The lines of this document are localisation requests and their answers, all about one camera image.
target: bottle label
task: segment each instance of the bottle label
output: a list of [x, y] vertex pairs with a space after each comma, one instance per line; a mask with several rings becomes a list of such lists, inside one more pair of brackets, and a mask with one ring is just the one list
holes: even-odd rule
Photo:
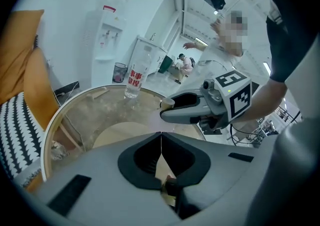
[[139, 90], [142, 85], [144, 76], [147, 74], [148, 68], [143, 65], [133, 64], [129, 73], [128, 86], [132, 89]]

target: ceiling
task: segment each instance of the ceiling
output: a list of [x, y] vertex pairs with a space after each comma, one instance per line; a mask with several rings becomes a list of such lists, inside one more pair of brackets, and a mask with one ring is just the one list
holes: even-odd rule
[[[216, 33], [210, 28], [217, 16], [215, 9], [204, 0], [184, 0], [184, 23], [182, 35], [191, 40], [199, 38], [210, 43]], [[245, 72], [258, 84], [265, 84], [269, 78], [263, 62], [271, 66], [270, 45], [267, 36], [266, 19], [270, 0], [225, 0], [221, 13], [241, 10], [248, 21], [249, 49], [236, 68]]]

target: floor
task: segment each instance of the floor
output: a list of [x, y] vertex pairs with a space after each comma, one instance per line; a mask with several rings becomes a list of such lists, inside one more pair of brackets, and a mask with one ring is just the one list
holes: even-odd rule
[[[143, 88], [157, 92], [165, 97], [170, 96], [177, 92], [180, 84], [175, 82], [175, 78], [168, 72], [150, 74], [146, 82], [142, 85]], [[72, 93], [67, 93], [58, 97], [60, 104], [65, 103], [68, 99], [80, 93], [80, 89], [75, 89]], [[222, 135], [205, 135], [205, 139], [209, 142], [234, 145], [230, 137], [229, 127], [221, 130]], [[237, 143], [237, 146], [252, 147], [252, 145]]]

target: seated person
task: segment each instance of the seated person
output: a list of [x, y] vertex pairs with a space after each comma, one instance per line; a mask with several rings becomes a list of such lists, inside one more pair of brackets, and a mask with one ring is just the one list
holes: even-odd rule
[[180, 54], [178, 59], [183, 61], [183, 66], [179, 70], [178, 80], [175, 80], [176, 83], [181, 84], [181, 81], [185, 75], [189, 75], [192, 72], [193, 66], [190, 58], [186, 57], [183, 54]]

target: black and white pattern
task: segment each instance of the black and white pattern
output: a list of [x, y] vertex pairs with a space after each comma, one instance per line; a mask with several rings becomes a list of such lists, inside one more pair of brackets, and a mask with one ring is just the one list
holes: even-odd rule
[[250, 84], [230, 98], [231, 118], [242, 113], [250, 105]]
[[243, 74], [239, 73], [238, 71], [231, 71], [228, 73], [225, 73], [219, 77], [216, 78], [218, 83], [222, 86], [222, 88], [233, 85], [241, 80], [246, 79]]
[[0, 106], [0, 160], [10, 179], [40, 157], [43, 135], [23, 92]]

